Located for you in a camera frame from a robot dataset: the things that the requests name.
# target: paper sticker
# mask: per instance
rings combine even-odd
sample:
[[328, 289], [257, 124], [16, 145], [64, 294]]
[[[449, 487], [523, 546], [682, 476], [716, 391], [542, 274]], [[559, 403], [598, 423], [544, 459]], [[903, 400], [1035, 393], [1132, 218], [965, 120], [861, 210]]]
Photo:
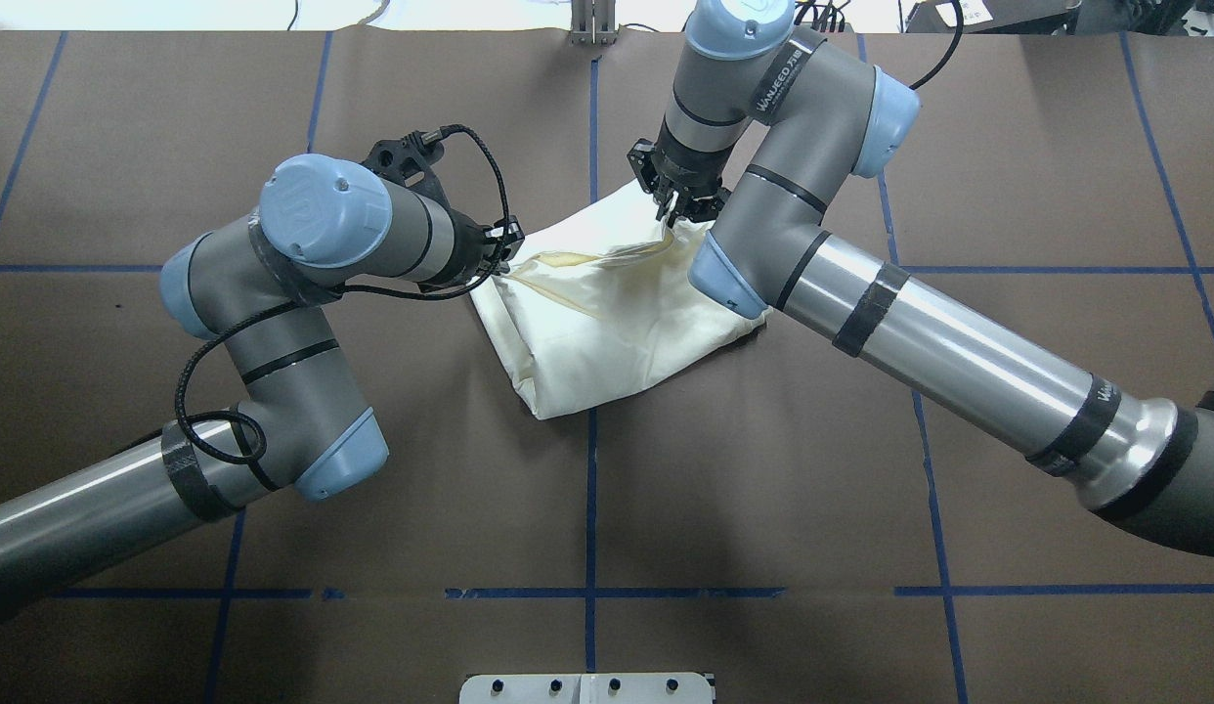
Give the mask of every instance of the paper sticker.
[[[964, 6], [964, 27], [994, 22], [994, 15], [991, 15], [986, 7], [986, 0], [959, 0], [959, 4]], [[955, 10], [951, 7], [949, 2], [937, 5], [937, 13], [941, 15], [942, 22], [946, 22], [948, 28], [955, 25]]]

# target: white fabric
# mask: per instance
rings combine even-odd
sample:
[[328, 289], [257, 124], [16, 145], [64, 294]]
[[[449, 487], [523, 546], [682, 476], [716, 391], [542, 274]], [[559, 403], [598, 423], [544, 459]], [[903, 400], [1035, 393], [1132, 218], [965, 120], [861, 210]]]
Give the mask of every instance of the white fabric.
[[710, 223], [654, 220], [628, 183], [528, 235], [512, 271], [472, 293], [499, 359], [537, 419], [645, 391], [764, 324], [690, 285]]

